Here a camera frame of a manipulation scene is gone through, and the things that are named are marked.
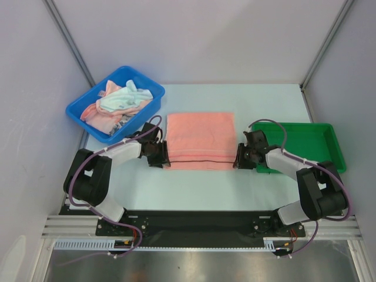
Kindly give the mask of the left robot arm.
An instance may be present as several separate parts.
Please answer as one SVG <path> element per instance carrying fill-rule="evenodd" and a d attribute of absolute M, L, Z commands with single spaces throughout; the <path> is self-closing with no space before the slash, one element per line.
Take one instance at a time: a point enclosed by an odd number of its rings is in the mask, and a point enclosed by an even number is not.
<path fill-rule="evenodd" d="M 109 193 L 110 175 L 114 168 L 142 157 L 150 167 L 163 168 L 170 164 L 163 131 L 151 123 L 145 123 L 141 131 L 98 152 L 78 150 L 63 190 L 72 205 L 92 209 L 109 222 L 111 231 L 123 235 L 129 229 L 130 220 L 126 208 Z"/>

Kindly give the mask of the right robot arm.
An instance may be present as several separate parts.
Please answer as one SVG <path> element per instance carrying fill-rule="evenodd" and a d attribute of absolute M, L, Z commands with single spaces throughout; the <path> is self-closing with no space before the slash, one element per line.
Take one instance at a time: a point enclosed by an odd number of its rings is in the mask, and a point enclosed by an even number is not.
<path fill-rule="evenodd" d="M 263 166 L 297 182 L 299 200 L 273 211 L 270 228 L 275 235 L 286 235 L 297 223 L 342 221 L 350 216 L 350 199 L 333 162 L 314 162 L 270 145 L 262 130 L 243 133 L 246 142 L 238 145 L 235 169 Z"/>

